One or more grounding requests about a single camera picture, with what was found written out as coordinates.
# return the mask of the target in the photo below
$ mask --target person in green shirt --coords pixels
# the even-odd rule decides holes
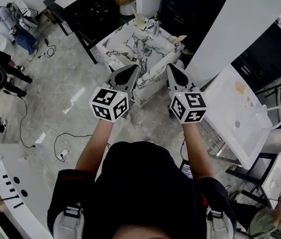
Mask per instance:
[[[252,205],[230,201],[237,221],[245,228],[249,237],[281,239],[281,196],[275,209],[258,208]]]

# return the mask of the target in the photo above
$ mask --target black sleeve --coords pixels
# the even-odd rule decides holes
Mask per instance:
[[[88,201],[88,192],[92,190],[94,179],[87,172],[62,170],[55,184],[52,202],[47,212],[47,226],[53,235],[56,217],[69,205]]]
[[[216,179],[205,177],[196,182],[200,192],[206,198],[212,210],[217,212],[225,212],[236,228],[236,218],[230,206],[229,195],[224,186]]]

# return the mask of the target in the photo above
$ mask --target metal rack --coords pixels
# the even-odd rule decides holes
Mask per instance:
[[[199,125],[198,129],[200,132],[200,136],[204,140],[207,152],[211,158],[226,161],[237,166],[242,166],[239,160],[220,157],[220,154],[223,152],[224,148],[227,145],[205,119],[197,124]]]

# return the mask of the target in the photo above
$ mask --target sink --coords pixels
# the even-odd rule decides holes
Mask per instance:
[[[160,28],[159,35],[153,37],[152,31],[153,28],[139,28],[133,19],[96,45],[110,72],[126,65],[140,66],[134,90],[136,104],[140,107],[166,84],[165,67],[175,63],[184,48],[179,44],[168,51],[170,34]]]
[[[272,127],[267,111],[231,65],[207,87],[205,98],[208,105],[205,119],[243,167],[250,169]]]

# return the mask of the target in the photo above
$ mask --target green shirt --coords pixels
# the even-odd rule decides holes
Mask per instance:
[[[252,219],[248,235],[256,239],[268,239],[270,236],[281,239],[281,223],[274,227],[275,210],[264,208]]]

